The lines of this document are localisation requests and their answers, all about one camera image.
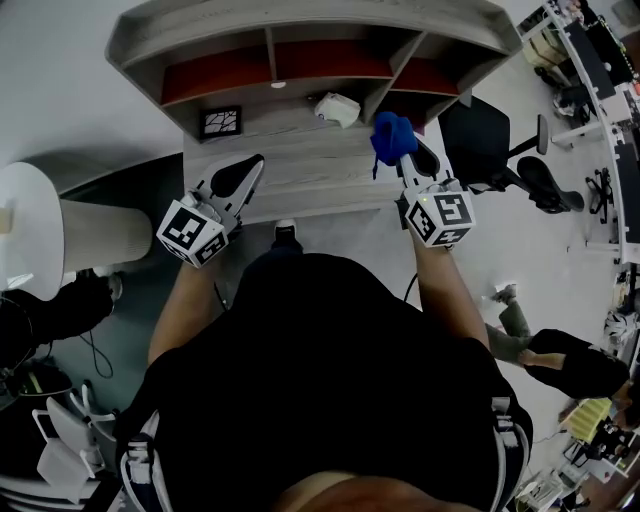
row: white table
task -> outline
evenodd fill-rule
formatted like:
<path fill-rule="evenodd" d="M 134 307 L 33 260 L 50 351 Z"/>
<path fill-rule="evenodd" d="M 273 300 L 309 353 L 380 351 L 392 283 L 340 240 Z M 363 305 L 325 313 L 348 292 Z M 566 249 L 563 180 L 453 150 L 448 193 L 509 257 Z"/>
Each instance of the white table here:
<path fill-rule="evenodd" d="M 578 51 L 576 50 L 573 42 L 571 41 L 570 35 L 565 31 L 567 22 L 558 16 L 552 6 L 549 3 L 545 3 L 543 5 L 545 13 L 547 17 L 536 25 L 533 29 L 531 29 L 528 33 L 523 36 L 523 39 L 526 41 L 530 39 L 534 34 L 537 34 L 545 27 L 553 24 L 558 29 L 557 35 L 564 44 L 569 57 L 571 58 L 576 71 L 578 72 L 578 76 L 580 80 L 586 87 L 589 96 L 591 97 L 591 101 L 593 103 L 594 109 L 596 111 L 596 120 L 588 123 L 585 126 L 581 126 L 580 128 L 576 128 L 574 130 L 569 130 L 563 133 L 559 133 L 554 135 L 551 138 L 551 141 L 555 144 L 560 144 L 562 142 L 570 141 L 580 135 L 591 131 L 599 130 L 602 138 L 604 140 L 604 144 L 607 152 L 607 160 L 608 160 L 608 169 L 610 171 L 611 176 L 611 189 L 613 191 L 613 203 L 614 208 L 618 215 L 618 243 L 617 244 L 608 244 L 608 243 L 595 243 L 589 240 L 585 240 L 585 246 L 590 250 L 595 250 L 599 252 L 606 252 L 611 254 L 614 257 L 620 258 L 622 263 L 631 262 L 631 263 L 640 263 L 640 244 L 637 243 L 628 243 L 626 240 L 626 233 L 628 231 L 628 223 L 627 219 L 625 219 L 625 211 L 623 207 L 623 198 L 622 198 L 622 190 L 620 187 L 620 179 L 618 176 L 618 156 L 616 155 L 615 148 L 619 142 L 624 143 L 624 139 L 622 137 L 622 132 L 619 127 L 615 124 L 616 121 L 619 121 L 619 118 L 609 119 L 607 114 L 602 106 L 602 100 L 598 98 L 597 88 L 594 87 L 591 78 L 589 77 L 587 70 L 585 69 Z"/>

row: gray floor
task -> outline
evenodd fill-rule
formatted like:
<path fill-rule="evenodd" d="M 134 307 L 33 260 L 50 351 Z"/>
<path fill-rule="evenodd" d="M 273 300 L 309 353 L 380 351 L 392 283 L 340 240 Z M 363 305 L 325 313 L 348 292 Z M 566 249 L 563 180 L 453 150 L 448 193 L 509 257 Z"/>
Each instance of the gray floor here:
<path fill-rule="evenodd" d="M 563 120 L 553 114 L 551 91 L 521 55 L 491 75 L 474 93 L 510 117 L 512 145 L 534 133 L 538 113 L 547 116 L 552 133 L 565 129 Z M 561 187 L 578 190 L 586 199 L 584 178 L 604 166 L 604 158 L 603 144 L 586 138 L 571 151 L 552 145 L 543 157 Z M 141 166 L 134 172 L 139 178 L 133 183 L 129 171 L 126 179 L 116 175 L 84 191 L 83 198 L 103 202 L 119 197 L 118 203 L 139 205 L 157 220 L 169 199 L 180 195 L 180 165 L 169 159 L 162 165 Z M 497 315 L 485 307 L 482 296 L 490 293 L 495 284 L 515 280 L 520 303 L 534 332 L 559 328 L 601 343 L 614 266 L 605 256 L 584 252 L 583 240 L 591 232 L 604 240 L 606 229 L 601 229 L 586 211 L 547 215 L 535 208 L 523 191 L 513 187 L 502 194 L 476 196 L 474 209 L 478 226 L 456 247 L 454 257 L 485 320 L 494 323 Z M 307 251 L 352 258 L 370 269 L 396 296 L 404 295 L 415 263 L 408 234 L 401 231 L 392 207 L 299 219 L 298 225 L 299 238 Z M 234 283 L 242 269 L 268 249 L 271 238 L 272 226 L 249 226 L 227 250 L 223 295 L 233 296 Z M 177 268 L 177 261 L 156 247 L 151 258 L 125 275 L 125 294 L 115 314 L 94 331 L 97 345 L 113 363 L 112 380 L 104 381 L 95 374 L 91 351 L 78 340 L 55 346 L 53 353 L 61 367 L 75 381 L 92 379 L 103 406 L 125 408 L 140 385 L 149 337 Z M 339 290 L 336 300 L 340 300 Z M 417 304 L 415 290 L 410 301 Z M 533 418 L 535 439 L 552 435 L 567 397 L 534 381 L 520 368 L 506 364 L 500 367 Z M 563 436 L 556 436 L 536 444 L 531 470 L 535 472 L 553 462 L 563 442 Z"/>

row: shoe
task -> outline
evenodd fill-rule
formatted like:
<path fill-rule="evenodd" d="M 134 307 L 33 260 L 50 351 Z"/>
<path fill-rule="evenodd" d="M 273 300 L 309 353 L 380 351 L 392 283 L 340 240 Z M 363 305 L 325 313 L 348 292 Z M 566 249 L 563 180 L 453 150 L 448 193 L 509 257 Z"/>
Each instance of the shoe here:
<path fill-rule="evenodd" d="M 111 292 L 111 301 L 115 303 L 122 297 L 122 278 L 118 274 L 111 274 L 108 279 L 107 284 Z"/>
<path fill-rule="evenodd" d="M 276 242 L 284 242 L 287 240 L 296 239 L 296 221 L 293 219 L 284 219 L 276 222 L 274 229 L 274 236 Z"/>
<path fill-rule="evenodd" d="M 508 284 L 502 290 L 499 290 L 498 292 L 494 293 L 490 297 L 490 299 L 492 301 L 501 302 L 502 304 L 505 304 L 506 306 L 508 306 L 509 303 L 512 300 L 514 300 L 515 298 L 516 298 L 516 285 L 515 284 Z"/>

